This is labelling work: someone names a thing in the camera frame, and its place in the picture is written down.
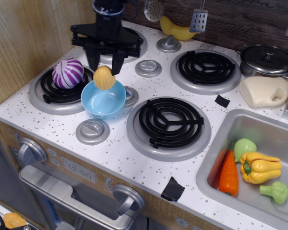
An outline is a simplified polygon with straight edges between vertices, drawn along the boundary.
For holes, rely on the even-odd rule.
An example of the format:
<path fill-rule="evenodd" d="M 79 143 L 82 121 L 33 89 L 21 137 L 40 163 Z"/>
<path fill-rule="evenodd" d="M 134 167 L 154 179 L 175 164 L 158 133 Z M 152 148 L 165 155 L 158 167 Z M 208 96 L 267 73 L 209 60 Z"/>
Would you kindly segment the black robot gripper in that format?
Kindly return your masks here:
<path fill-rule="evenodd" d="M 144 40 L 122 26 L 127 0 L 95 0 L 96 22 L 72 25 L 72 44 L 85 48 L 91 70 L 96 71 L 100 54 L 113 54 L 112 74 L 119 74 L 125 57 L 139 57 Z"/>

